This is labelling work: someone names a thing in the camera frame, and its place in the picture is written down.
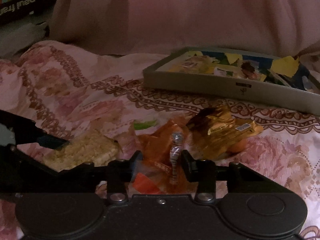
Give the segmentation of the pink pillow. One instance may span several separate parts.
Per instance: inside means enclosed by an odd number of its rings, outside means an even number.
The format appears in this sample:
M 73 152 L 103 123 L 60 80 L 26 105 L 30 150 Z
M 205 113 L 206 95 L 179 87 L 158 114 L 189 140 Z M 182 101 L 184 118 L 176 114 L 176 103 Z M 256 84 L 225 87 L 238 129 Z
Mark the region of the pink pillow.
M 319 0 L 57 0 L 50 38 L 96 54 L 319 52 Z

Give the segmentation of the small orange fruit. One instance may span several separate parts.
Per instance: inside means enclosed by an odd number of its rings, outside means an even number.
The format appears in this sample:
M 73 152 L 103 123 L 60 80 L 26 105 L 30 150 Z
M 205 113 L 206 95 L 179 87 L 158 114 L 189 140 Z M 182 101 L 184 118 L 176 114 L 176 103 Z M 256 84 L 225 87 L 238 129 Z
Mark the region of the small orange fruit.
M 227 152 L 232 154 L 240 153 L 246 148 L 246 146 L 247 146 L 247 139 L 245 138 L 233 144 L 232 146 L 230 146 Z

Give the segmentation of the gold foil snack packet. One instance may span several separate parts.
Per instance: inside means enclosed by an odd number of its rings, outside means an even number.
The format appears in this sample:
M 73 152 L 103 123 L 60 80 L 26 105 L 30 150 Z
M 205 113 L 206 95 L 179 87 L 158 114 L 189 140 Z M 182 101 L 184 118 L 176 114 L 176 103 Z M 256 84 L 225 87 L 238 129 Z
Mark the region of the gold foil snack packet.
M 191 133 L 189 152 L 193 158 L 212 161 L 236 155 L 227 152 L 230 146 L 264 130 L 252 118 L 236 118 L 223 106 L 202 109 L 188 121 L 187 128 Z

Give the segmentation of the grey cardboard tray box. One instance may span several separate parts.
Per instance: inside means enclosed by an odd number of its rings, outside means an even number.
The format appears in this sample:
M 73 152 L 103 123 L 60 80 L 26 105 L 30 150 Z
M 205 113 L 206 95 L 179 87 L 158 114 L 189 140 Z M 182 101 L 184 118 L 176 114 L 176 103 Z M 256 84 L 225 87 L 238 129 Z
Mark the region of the grey cardboard tray box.
M 150 88 L 213 94 L 319 115 L 319 82 L 299 64 L 276 71 L 280 58 L 248 51 L 187 47 L 143 70 Z

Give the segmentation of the orange clear snack bag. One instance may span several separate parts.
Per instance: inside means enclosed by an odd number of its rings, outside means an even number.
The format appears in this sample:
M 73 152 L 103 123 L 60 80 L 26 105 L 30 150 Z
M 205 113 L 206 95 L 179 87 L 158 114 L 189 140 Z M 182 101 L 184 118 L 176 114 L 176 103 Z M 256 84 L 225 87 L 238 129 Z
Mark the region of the orange clear snack bag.
M 181 167 L 189 130 L 186 119 L 169 119 L 152 134 L 138 136 L 143 160 L 138 161 L 129 184 L 132 194 L 193 194 L 197 183 L 190 183 Z

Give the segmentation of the floral pink bedsheet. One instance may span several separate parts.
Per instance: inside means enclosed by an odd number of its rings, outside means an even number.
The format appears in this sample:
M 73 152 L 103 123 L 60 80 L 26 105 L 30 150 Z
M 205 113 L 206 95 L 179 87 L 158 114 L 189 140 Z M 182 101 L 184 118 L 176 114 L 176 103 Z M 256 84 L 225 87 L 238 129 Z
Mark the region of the floral pink bedsheet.
M 100 56 L 55 41 L 1 60 L 1 109 L 35 120 L 67 140 L 97 129 L 136 150 L 134 122 L 153 132 L 169 119 L 226 105 L 264 128 L 234 157 L 300 195 L 308 206 L 301 235 L 319 239 L 319 118 L 283 108 L 144 87 L 142 71 L 161 54 Z

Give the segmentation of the rice cracker bar packet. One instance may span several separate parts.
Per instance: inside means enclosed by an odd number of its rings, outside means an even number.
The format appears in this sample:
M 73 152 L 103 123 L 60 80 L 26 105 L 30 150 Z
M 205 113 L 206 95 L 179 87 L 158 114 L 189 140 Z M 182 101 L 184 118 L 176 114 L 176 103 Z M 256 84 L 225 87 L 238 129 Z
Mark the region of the rice cracker bar packet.
M 76 166 L 93 162 L 95 166 L 106 166 L 115 160 L 121 147 L 114 139 L 111 139 L 100 131 L 91 130 L 75 138 L 59 150 L 47 154 L 43 163 L 60 172 L 71 170 Z

